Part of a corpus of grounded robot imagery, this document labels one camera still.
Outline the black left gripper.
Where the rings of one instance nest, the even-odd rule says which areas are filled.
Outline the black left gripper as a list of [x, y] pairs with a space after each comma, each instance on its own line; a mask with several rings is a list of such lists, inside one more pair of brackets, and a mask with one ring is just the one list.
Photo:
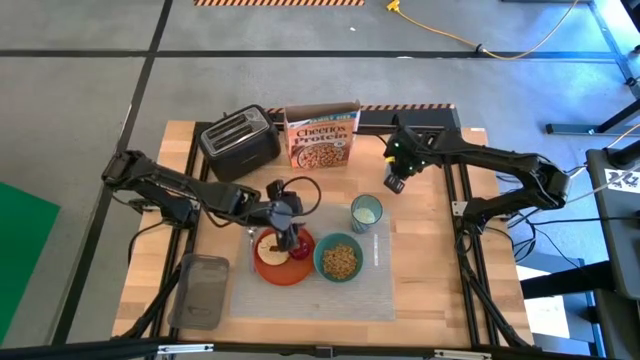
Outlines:
[[300, 197], [294, 194], [285, 194], [283, 198], [278, 200], [259, 204], [258, 224], [278, 230], [277, 248], [280, 252], [288, 252], [299, 246], [299, 226], [291, 224], [292, 219], [302, 213], [303, 206]]

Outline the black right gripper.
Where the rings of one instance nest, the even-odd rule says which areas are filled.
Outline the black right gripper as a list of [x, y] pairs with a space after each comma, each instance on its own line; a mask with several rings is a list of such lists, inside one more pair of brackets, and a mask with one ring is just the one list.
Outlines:
[[398, 176], [414, 176], [430, 165], [422, 145], [389, 143], [383, 153], [385, 167], [383, 184], [395, 194], [401, 194], [405, 183]]

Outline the Cheerios Protein cereal box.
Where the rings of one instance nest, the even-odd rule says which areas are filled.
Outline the Cheerios Protein cereal box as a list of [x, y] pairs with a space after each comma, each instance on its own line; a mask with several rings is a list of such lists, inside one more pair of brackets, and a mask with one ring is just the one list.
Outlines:
[[290, 106], [284, 144], [293, 168], [345, 166], [361, 117], [359, 101]]

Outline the pale bread slice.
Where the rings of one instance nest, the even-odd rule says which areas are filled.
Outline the pale bread slice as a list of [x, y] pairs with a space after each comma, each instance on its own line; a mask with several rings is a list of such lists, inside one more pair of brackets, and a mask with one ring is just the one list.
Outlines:
[[279, 266], [284, 264], [290, 257], [288, 251], [280, 250], [277, 245], [275, 233], [264, 236], [256, 246], [259, 259], [269, 266]]

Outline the teal ceramic bowl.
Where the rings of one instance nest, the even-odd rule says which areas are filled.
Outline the teal ceramic bowl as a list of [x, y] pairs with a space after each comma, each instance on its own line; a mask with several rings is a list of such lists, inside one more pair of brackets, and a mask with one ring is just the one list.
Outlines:
[[[358, 260], [356, 272], [345, 280], [336, 280], [327, 275], [323, 270], [322, 257], [323, 252], [327, 249], [334, 248], [337, 244], [345, 244], [355, 250]], [[344, 233], [333, 233], [322, 238], [315, 247], [313, 254], [314, 266], [316, 271], [328, 281], [334, 283], [344, 283], [353, 280], [361, 271], [364, 265], [364, 253], [359, 243], [350, 235]]]

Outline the orange plate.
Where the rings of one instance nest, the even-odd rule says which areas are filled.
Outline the orange plate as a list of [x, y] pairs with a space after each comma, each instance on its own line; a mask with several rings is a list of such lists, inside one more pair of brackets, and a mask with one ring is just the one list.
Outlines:
[[[313, 252], [304, 260], [289, 259], [282, 265], [269, 266], [263, 263], [256, 252], [258, 242], [266, 235], [275, 233], [274, 230], [262, 230], [256, 240], [254, 248], [254, 260], [256, 272], [268, 283], [277, 286], [292, 286], [305, 280], [314, 271]], [[314, 242], [313, 251], [315, 250], [315, 240], [306, 229], [301, 229], [299, 238], [306, 238]]]

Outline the oat cereal serving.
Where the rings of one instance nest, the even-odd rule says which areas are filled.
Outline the oat cereal serving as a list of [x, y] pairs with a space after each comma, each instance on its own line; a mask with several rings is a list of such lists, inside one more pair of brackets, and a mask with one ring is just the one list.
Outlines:
[[356, 272], [358, 260], [352, 247], [337, 244], [323, 252], [322, 265], [324, 272], [331, 278], [345, 280]]

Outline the grey woven placemat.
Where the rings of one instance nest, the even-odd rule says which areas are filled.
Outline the grey woven placemat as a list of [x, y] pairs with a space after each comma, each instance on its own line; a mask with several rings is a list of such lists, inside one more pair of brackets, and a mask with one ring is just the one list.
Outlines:
[[[351, 281], [334, 283], [313, 271], [292, 286], [266, 282], [255, 270], [249, 270], [249, 236], [242, 232], [231, 286], [230, 314], [295, 320], [393, 321], [394, 286], [391, 260], [391, 218], [382, 218], [363, 234], [351, 227], [347, 205], [322, 205], [305, 223], [317, 241], [333, 233], [352, 236], [364, 253], [364, 265]], [[373, 237], [379, 236], [379, 266], [374, 266]]]

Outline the striped hazard edge tape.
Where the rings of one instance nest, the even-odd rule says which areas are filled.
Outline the striped hazard edge tape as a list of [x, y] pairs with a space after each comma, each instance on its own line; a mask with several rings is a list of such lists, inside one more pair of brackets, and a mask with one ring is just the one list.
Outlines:
[[[454, 109], [455, 104], [382, 104], [382, 105], [361, 105], [361, 111], [410, 111], [410, 110], [440, 110]], [[283, 114], [284, 108], [266, 108], [269, 114]]]

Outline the grey plastic bin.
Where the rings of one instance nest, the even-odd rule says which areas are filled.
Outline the grey plastic bin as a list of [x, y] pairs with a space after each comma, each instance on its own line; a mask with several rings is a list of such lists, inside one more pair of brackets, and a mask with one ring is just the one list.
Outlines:
[[213, 330], [221, 320], [229, 261], [224, 257], [187, 254], [168, 322], [171, 327]]

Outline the black two-slot toaster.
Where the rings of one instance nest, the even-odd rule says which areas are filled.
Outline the black two-slot toaster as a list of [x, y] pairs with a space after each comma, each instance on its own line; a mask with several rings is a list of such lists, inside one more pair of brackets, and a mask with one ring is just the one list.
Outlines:
[[278, 129], [265, 109], [256, 104], [206, 125], [196, 139], [220, 182], [233, 182], [281, 153]]

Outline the black-legged office desk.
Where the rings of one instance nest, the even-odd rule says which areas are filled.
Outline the black-legged office desk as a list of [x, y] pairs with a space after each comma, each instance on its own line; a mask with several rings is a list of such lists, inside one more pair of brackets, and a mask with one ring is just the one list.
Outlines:
[[611, 29], [605, 22], [594, 1], [588, 4], [592, 15], [604, 37], [606, 44], [612, 51], [613, 60], [620, 69], [626, 89], [630, 90], [635, 100], [612, 115], [601, 124], [561, 124], [548, 123], [544, 131], [549, 135], [580, 135], [580, 136], [622, 136], [640, 137], [640, 75], [636, 76], [629, 65], [628, 56], [624, 55], [618, 46]]

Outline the striped hazard floor tape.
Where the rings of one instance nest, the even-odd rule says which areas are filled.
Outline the striped hazard floor tape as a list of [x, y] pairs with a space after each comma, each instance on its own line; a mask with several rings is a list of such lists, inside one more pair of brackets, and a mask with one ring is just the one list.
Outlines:
[[366, 0], [192, 0], [198, 7], [339, 7], [364, 6]]

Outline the white number label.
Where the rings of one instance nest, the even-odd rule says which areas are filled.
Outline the white number label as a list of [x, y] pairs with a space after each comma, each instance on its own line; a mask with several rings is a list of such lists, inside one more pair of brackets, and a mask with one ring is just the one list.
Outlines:
[[604, 174], [608, 189], [640, 194], [640, 171], [605, 168]]

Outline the grey side desk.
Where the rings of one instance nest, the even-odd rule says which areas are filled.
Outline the grey side desk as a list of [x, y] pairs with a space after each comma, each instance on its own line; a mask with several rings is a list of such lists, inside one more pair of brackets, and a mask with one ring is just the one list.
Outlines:
[[587, 170], [604, 235], [616, 290], [640, 300], [640, 194], [607, 188], [604, 169], [618, 169], [603, 150], [586, 152]]

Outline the green floor mat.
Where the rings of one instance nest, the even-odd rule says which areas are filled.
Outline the green floor mat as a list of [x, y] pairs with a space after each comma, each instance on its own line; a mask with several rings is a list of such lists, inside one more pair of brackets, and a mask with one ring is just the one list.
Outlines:
[[0, 183], [0, 344], [59, 211], [55, 203]]

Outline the black aluminium table frame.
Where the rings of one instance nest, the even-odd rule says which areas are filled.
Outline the black aluminium table frame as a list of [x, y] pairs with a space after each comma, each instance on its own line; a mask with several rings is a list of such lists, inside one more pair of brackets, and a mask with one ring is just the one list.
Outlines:
[[[443, 129], [458, 129], [459, 119], [455, 109], [440, 110], [410, 110], [410, 111], [363, 111], [362, 119], [358, 130], [367, 136], [387, 134], [392, 131], [394, 125], [391, 124], [392, 113], [398, 113], [402, 119], [408, 120], [410, 127], [415, 130], [426, 130], [439, 132]], [[190, 137], [186, 137], [189, 145], [189, 153], [185, 158], [186, 175], [192, 175], [194, 164], [196, 164], [196, 152], [200, 149], [197, 145], [197, 135], [210, 122], [186, 122], [170, 121], [165, 129], [163, 142], [169, 139], [169, 135], [178, 134], [178, 125], [189, 125], [191, 129]], [[151, 334], [159, 334], [160, 315], [165, 313], [165, 305], [169, 296], [169, 291], [173, 290], [178, 283], [177, 276], [180, 275], [180, 266], [177, 265], [178, 237], [181, 231], [172, 228], [169, 237], [169, 247], [165, 256], [165, 267], [163, 277], [159, 283], [159, 294], [156, 295], [151, 305], [151, 310], [145, 310], [141, 319], [137, 320], [140, 325], [134, 324], [130, 329], [133, 335], [116, 336], [109, 340], [73, 343], [42, 345], [36, 347], [7, 348], [0, 349], [0, 360], [130, 360], [135, 358], [155, 358], [157, 348], [162, 344], [196, 344], [203, 342], [181, 342], [177, 340], [177, 332], [171, 332], [168, 337], [142, 337], [142, 333], [137, 334], [137, 330], [146, 330], [151, 326]], [[213, 352], [232, 353], [265, 353], [280, 354], [282, 356], [307, 355], [318, 359], [333, 359], [339, 355], [353, 356], [404, 356], [418, 357], [423, 359], [434, 359], [433, 347], [367, 347], [367, 346], [337, 346], [337, 345], [313, 345], [313, 344], [260, 344], [260, 343], [234, 343], [234, 342], [214, 342]], [[555, 352], [545, 352], [535, 347], [501, 347], [498, 345], [472, 345], [469, 349], [450, 349], [460, 351], [474, 351], [490, 353], [493, 360], [605, 360], [604, 358], [569, 355]]]

